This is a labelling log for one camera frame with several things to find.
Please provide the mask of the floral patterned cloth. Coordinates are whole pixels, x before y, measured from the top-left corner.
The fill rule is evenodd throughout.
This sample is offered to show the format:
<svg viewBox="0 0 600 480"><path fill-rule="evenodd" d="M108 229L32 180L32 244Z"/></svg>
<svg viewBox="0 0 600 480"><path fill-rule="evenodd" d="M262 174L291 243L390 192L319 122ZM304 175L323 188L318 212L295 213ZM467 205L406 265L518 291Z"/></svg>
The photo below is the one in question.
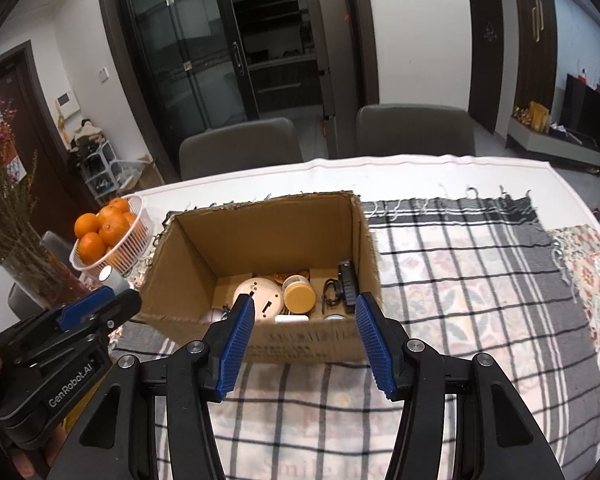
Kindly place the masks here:
<svg viewBox="0 0 600 480"><path fill-rule="evenodd" d="M600 233L589 226L551 230L582 301L600 366Z"/></svg>

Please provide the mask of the silver egg-shaped device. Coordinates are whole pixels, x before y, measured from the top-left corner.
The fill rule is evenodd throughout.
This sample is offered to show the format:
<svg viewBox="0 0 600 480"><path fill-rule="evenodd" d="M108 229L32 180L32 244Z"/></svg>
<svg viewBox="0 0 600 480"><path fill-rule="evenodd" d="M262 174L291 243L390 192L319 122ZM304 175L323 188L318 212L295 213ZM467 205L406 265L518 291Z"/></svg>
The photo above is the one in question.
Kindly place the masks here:
<svg viewBox="0 0 600 480"><path fill-rule="evenodd" d="M201 317L199 318L199 322L211 324L215 322L224 321L229 314L230 311L227 311L225 309L212 308L203 315L201 315Z"/></svg>

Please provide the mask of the black television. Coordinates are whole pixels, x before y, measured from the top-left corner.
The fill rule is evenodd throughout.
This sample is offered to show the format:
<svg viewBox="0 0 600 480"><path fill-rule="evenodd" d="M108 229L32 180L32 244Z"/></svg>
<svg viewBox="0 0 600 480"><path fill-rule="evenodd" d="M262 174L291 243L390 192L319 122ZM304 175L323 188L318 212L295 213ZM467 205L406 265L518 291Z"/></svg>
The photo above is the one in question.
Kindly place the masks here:
<svg viewBox="0 0 600 480"><path fill-rule="evenodd" d="M593 139L600 150L600 94L568 75L560 123Z"/></svg>

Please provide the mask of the black rectangular device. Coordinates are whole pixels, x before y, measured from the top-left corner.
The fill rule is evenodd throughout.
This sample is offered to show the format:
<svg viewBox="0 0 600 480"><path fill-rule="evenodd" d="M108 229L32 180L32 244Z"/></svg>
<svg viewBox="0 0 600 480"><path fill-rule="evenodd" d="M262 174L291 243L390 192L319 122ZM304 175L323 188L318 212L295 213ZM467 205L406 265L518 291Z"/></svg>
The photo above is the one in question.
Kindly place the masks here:
<svg viewBox="0 0 600 480"><path fill-rule="evenodd" d="M360 290L358 289L358 274L356 274L352 260L344 260L338 264L338 280L344 308L347 313L353 314Z"/></svg>

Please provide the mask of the white power adapter cube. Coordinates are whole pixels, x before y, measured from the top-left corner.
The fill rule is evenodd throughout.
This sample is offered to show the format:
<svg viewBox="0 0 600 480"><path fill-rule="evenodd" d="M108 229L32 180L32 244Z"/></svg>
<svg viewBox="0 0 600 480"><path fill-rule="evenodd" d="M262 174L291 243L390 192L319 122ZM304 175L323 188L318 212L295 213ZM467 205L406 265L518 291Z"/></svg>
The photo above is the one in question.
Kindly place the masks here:
<svg viewBox="0 0 600 480"><path fill-rule="evenodd" d="M279 314L275 317L275 322L277 324L282 323L302 323L309 322L310 318L305 314Z"/></svg>

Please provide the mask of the orange fruit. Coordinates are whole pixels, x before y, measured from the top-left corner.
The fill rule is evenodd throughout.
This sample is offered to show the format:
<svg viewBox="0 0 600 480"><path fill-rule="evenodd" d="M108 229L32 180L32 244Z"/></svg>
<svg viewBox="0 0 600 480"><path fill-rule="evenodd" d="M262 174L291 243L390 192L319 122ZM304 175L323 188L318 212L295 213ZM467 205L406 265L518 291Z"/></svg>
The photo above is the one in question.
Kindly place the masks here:
<svg viewBox="0 0 600 480"><path fill-rule="evenodd" d="M107 246L117 245L125 234L129 231L130 225L125 216L114 211L106 217L102 217L100 222L99 236Z"/></svg>
<svg viewBox="0 0 600 480"><path fill-rule="evenodd" d="M122 214L126 214L130 211L129 202L122 197L116 197L110 200L108 203L109 207L116 208L118 211L122 212Z"/></svg>
<svg viewBox="0 0 600 480"><path fill-rule="evenodd" d="M85 233L76 246L76 252L86 266L90 266L106 255L106 250L107 245L97 232Z"/></svg>
<svg viewBox="0 0 600 480"><path fill-rule="evenodd" d="M81 214L74 222L73 231L76 238L82 238L88 233L98 233L100 229L99 218L96 214L88 212Z"/></svg>

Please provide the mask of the grey chair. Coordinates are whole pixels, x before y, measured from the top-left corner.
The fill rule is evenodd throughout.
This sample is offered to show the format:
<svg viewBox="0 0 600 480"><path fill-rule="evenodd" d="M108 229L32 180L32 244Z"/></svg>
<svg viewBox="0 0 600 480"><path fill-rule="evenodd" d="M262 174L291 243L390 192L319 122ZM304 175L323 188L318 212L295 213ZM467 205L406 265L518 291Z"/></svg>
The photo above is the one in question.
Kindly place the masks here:
<svg viewBox="0 0 600 480"><path fill-rule="evenodd" d="M242 122L185 139L178 151L183 180L302 162L294 124L287 118Z"/></svg>
<svg viewBox="0 0 600 480"><path fill-rule="evenodd" d="M366 105L356 116L358 156L475 156L475 123L460 108L440 105Z"/></svg>

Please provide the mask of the yellow-capped white pill bottle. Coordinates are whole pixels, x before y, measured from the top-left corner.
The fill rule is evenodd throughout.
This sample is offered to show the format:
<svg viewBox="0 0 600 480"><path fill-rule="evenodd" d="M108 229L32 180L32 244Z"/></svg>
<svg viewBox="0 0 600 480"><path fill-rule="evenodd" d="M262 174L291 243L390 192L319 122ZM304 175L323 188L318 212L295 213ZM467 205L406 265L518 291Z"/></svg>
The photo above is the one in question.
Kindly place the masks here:
<svg viewBox="0 0 600 480"><path fill-rule="evenodd" d="M310 281L301 274L288 276L283 281L283 300L292 314L307 314L316 304L316 293Z"/></svg>

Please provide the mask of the brown cardboard box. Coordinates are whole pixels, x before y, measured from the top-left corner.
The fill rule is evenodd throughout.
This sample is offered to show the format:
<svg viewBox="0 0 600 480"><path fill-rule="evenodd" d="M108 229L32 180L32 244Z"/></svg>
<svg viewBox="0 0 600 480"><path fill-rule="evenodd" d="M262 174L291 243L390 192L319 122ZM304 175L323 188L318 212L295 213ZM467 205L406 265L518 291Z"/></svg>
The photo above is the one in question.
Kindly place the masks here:
<svg viewBox="0 0 600 480"><path fill-rule="evenodd" d="M309 272L316 292L350 260L358 288L381 296L372 234L351 192L289 195L181 212L161 234L140 286L140 319L180 346L238 285Z"/></svg>

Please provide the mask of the white fruit basket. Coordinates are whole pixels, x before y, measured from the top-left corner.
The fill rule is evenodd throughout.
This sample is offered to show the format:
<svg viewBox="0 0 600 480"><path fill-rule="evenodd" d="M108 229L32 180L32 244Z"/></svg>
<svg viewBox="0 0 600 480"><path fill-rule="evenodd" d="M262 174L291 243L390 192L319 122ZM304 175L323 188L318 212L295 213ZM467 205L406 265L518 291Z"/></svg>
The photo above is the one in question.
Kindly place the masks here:
<svg viewBox="0 0 600 480"><path fill-rule="evenodd" d="M117 245L107 246L106 255L90 266L83 264L76 252L76 246L78 246L79 240L79 238L76 238L69 257L69 261L74 270L91 275L92 278L96 278L97 274L99 274L104 266L113 266L120 274L125 274L132 269L140 256L143 255L144 251L148 248L149 242L154 235L154 222L152 222L150 215L148 214L146 200L137 194L128 195L122 198L125 198L130 206L130 211L123 214L129 222L129 231ZM101 222L102 217L106 217L114 211L118 210L109 207L107 204L102 207L96 216L99 218L99 222Z"/></svg>

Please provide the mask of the beige round toy device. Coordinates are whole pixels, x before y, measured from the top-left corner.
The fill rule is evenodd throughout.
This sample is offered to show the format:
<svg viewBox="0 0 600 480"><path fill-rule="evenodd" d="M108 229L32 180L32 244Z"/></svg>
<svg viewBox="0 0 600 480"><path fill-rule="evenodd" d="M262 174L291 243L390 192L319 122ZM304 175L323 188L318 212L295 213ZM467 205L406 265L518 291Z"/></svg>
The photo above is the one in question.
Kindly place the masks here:
<svg viewBox="0 0 600 480"><path fill-rule="evenodd" d="M283 313L284 298L279 284L269 278L248 278L239 284L233 300L239 295L249 296L254 303L254 315L257 322L273 323L277 315Z"/></svg>

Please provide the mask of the dried flower bouquet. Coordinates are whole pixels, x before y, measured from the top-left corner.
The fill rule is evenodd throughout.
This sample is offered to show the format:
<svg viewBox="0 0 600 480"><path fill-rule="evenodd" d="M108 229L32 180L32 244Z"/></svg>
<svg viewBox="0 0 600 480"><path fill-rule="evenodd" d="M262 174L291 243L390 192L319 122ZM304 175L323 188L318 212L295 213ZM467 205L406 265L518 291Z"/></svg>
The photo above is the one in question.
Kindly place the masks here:
<svg viewBox="0 0 600 480"><path fill-rule="evenodd" d="M35 171L25 170L16 152L15 116L0 98L0 265L41 308L58 308L84 298L88 289L33 229Z"/></svg>

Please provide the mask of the silver metal cup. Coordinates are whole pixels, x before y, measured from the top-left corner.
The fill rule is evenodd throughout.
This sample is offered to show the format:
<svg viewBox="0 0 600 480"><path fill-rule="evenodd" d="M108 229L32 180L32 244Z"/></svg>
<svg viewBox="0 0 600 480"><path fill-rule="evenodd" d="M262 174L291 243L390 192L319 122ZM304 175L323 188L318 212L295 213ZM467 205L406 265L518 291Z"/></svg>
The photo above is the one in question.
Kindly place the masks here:
<svg viewBox="0 0 600 480"><path fill-rule="evenodd" d="M104 266L98 274L98 280L102 286L110 288L116 295L130 288L130 283L113 266Z"/></svg>

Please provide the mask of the green round tin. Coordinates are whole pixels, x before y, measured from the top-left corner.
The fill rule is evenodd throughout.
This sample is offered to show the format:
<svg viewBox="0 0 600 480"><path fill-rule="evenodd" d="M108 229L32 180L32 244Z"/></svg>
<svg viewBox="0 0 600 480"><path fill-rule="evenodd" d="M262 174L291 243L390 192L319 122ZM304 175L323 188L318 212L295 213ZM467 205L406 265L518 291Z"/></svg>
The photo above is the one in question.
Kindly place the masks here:
<svg viewBox="0 0 600 480"><path fill-rule="evenodd" d="M347 315L335 313L324 316L323 321L342 321L347 320L348 318Z"/></svg>

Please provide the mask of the brown wooden folding knife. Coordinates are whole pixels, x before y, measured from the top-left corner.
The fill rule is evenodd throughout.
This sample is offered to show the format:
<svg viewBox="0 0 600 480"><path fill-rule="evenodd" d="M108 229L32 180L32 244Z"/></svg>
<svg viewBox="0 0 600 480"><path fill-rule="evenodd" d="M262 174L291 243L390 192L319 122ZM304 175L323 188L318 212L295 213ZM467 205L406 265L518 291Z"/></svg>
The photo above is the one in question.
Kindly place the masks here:
<svg viewBox="0 0 600 480"><path fill-rule="evenodd" d="M290 278L293 275L301 275L308 280L310 278L310 271L302 270L302 271L290 272L290 273L275 273L273 275L273 280L276 281L277 284L281 285L281 284L283 284L284 281L286 281L287 278Z"/></svg>

